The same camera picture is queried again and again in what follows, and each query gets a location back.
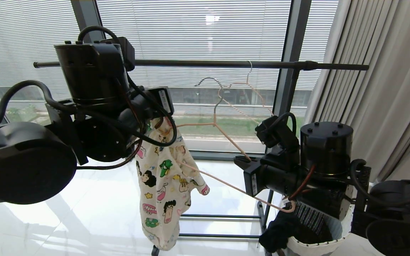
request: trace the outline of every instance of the green cartoon print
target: green cartoon print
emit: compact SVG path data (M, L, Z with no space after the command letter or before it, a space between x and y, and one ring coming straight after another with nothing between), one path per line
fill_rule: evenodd
M170 168L173 166L172 160L167 159L162 162L162 164L159 166L161 167L161 174L160 177L164 177L169 174Z
M147 218L145 220L145 225L147 227L150 227L150 228L155 228L155 227L159 226L159 221L156 220L156 219L153 219L153 218Z

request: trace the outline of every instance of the green lawn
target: green lawn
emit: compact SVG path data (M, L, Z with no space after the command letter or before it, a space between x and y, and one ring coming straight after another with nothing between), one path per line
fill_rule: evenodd
M264 118L255 118L255 120L260 123L264 120ZM212 116L175 117L176 124L211 122L213 122ZM227 134L229 134L229 136L255 136L254 128L256 128L256 126L258 125L254 121L244 118L218 117L217 123ZM292 127L290 118L288 125L290 128ZM303 125L303 118L296 118L297 136L299 136L301 125ZM221 135L221 132L217 128L212 126L183 126L180 128L180 131L182 134Z

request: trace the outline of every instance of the cartoon print shirt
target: cartoon print shirt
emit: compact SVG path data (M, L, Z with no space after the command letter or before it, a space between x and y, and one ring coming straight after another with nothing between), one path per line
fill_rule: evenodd
M151 127L159 119L151 122ZM149 137L160 142L172 138L171 124L164 119ZM194 159L178 131L177 139L169 147L158 147L143 141L137 152L136 166L140 186L140 216L143 233L160 250L170 250L179 235L179 218L191 206L191 191L196 188L207 195L210 188L197 169Z

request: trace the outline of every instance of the white tile floor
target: white tile floor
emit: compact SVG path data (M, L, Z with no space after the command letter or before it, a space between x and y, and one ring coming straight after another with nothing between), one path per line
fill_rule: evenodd
M201 170L244 188L242 171L231 162L198 162ZM256 201L205 177L207 196L192 193L188 214L255 214ZM260 196L266 198L267 191ZM27 206L0 204L0 256L144 256L152 244L143 235L138 211L137 175L134 163L115 170L80 170L55 197ZM280 195L275 195L279 202ZM210 219L180 221L183 233L253 234L259 222L223 222ZM374 248L366 240L351 237L334 256L369 255ZM257 240L200 240L182 238L159 256L264 255Z

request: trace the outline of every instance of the cylindrical motor housing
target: cylindrical motor housing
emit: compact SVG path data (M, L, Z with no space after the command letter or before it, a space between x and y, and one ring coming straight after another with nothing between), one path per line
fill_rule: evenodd
M350 165L352 134L352 127L336 122L315 122L302 126L301 165L307 169L316 165L316 175L344 175Z
M73 102L99 112L121 110L128 94L119 44L55 45Z

